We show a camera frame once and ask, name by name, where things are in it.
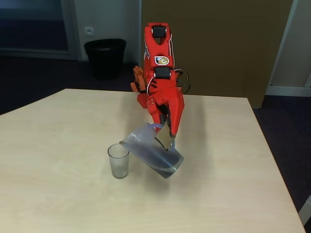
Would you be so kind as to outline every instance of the wire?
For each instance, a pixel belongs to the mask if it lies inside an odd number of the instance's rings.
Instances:
[[[170,56],[173,56],[173,69],[175,68],[175,57],[174,57],[174,47],[173,47],[173,34],[171,33],[171,37],[169,40],[169,46],[170,46]]]
[[[182,85],[182,86],[180,86],[180,87],[184,87],[184,86],[188,86],[188,89],[183,93],[183,94],[186,94],[186,93],[188,93],[188,91],[190,90],[190,88],[191,88],[191,85],[189,84],[189,83],[186,83],[186,82],[184,82],[184,81],[181,81],[181,80],[178,80],[178,82],[181,82],[181,83],[183,83],[184,85]]]
[[[186,76],[187,76],[187,81],[186,81],[186,83],[188,83],[189,82],[189,74],[184,70],[184,69],[182,69],[182,68],[177,68],[177,69],[174,69],[173,71],[179,71],[179,70],[181,70],[182,71],[182,73],[185,73],[186,74]]]
[[[148,85],[147,85],[147,88],[146,88],[146,91],[147,91],[147,95],[148,96],[150,96],[150,94],[149,94],[149,88],[150,88],[150,84],[151,84],[151,82],[152,82],[152,80],[155,78],[155,76],[153,76],[151,79],[150,79],[150,81],[148,82]]]

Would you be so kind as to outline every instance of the plastic pitcher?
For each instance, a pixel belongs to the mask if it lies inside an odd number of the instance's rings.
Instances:
[[[184,157],[175,149],[174,142],[166,151],[155,140],[156,130],[154,128],[162,128],[162,125],[145,123],[129,134],[120,144],[166,179],[174,174]]]

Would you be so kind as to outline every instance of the red robot arm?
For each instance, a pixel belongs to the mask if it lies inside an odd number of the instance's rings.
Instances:
[[[179,72],[174,69],[172,34],[167,23],[149,23],[145,27],[144,70],[134,68],[133,91],[140,92],[138,102],[147,108],[154,123],[167,124],[170,138],[176,137],[184,109]]]

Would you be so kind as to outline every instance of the electrical outlet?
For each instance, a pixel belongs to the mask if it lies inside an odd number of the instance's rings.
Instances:
[[[95,30],[93,27],[84,27],[86,36],[95,36]]]

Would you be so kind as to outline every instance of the black trash bin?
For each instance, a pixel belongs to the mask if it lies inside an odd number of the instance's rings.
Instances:
[[[118,76],[125,46],[126,41],[122,39],[94,40],[84,45],[94,78],[108,80]]]

